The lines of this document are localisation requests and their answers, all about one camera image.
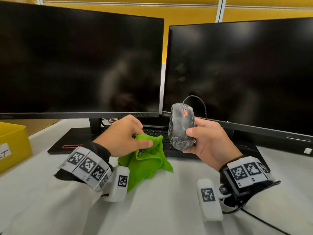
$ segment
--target white sleeve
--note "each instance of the white sleeve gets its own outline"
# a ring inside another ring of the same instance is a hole
[[[43,195],[16,215],[2,235],[82,234],[89,209],[100,196],[87,184],[53,176]]]
[[[313,224],[306,220],[301,211],[291,205],[281,185],[273,186],[254,195],[244,206],[244,210],[291,235],[313,233]],[[235,219],[248,234],[283,234],[244,211],[236,212]]]

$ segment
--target yellow bin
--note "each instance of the yellow bin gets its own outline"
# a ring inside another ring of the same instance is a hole
[[[26,126],[0,122],[0,173],[32,154]]]

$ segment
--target green microfiber cloth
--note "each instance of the green microfiber cloth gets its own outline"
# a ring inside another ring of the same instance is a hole
[[[136,140],[144,139],[152,140],[153,146],[148,149],[139,149],[117,160],[120,166],[129,168],[127,192],[131,191],[144,178],[152,178],[160,168],[173,172],[173,167],[163,152],[163,136],[153,137],[146,134],[136,136]]]

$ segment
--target computer monitor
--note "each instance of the computer monitor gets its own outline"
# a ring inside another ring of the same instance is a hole
[[[313,18],[170,26],[163,116],[196,95],[225,128],[312,142],[312,56]]]
[[[0,119],[158,117],[164,19],[0,1]]]

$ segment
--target computer mouse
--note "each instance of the computer mouse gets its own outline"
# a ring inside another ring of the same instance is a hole
[[[184,103],[172,105],[168,137],[175,149],[183,151],[193,145],[195,138],[186,134],[186,130],[193,127],[195,127],[195,117],[192,107]]]

